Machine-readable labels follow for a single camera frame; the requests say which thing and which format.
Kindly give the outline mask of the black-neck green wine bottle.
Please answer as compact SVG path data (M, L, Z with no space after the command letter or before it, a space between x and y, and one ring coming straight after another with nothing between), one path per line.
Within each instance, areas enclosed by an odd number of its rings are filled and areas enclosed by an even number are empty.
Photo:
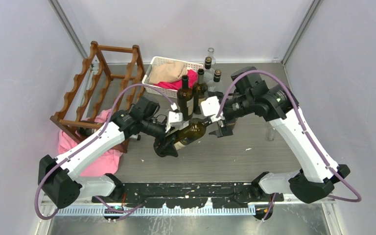
M193 118L189 121L187 127L175 132L174 147L176 150L180 150L192 142L200 139L206 133L207 127L212 124L208 118L199 119Z

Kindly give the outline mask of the silver-neck dark wine bottle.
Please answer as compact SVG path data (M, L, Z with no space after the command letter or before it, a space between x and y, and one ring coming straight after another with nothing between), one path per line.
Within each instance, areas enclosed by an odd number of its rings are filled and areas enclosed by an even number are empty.
M85 127L78 127L77 128L77 133L82 136L82 137L89 137L91 136L97 129L94 128L85 128ZM132 135L130 139L140 141L141 140L141 135L136 134Z

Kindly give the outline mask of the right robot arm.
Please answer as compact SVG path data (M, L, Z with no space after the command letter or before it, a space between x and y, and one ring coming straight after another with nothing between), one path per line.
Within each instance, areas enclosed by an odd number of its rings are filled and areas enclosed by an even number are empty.
M293 194L310 204L332 197L334 185L346 181L350 169L338 164L315 137L295 96L276 76L263 70L241 70L230 84L238 96L232 99L208 97L200 105L203 114L218 122L216 135L223 137L225 123L236 118L255 114L264 118L286 141L301 168L286 173L264 172L253 181L252 194L258 201L273 193Z

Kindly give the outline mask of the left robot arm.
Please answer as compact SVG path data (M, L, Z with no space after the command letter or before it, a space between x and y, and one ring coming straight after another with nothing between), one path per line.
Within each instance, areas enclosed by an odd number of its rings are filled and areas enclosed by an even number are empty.
M142 97L130 109L114 112L98 130L71 150L56 158L42 157L37 191L43 191L59 209L80 197L104 196L111 202L119 201L123 196L119 179L110 173L100 177L82 177L81 173L102 154L133 135L164 137L166 124L154 121L159 108L159 103Z

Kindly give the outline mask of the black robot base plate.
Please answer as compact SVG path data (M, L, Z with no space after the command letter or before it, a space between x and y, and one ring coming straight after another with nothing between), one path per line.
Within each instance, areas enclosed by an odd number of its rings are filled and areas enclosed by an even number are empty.
M113 197L101 197L107 204L119 203L158 209L203 208L208 201L214 209L244 208L251 203L269 203L272 196L245 182L219 183L124 183Z

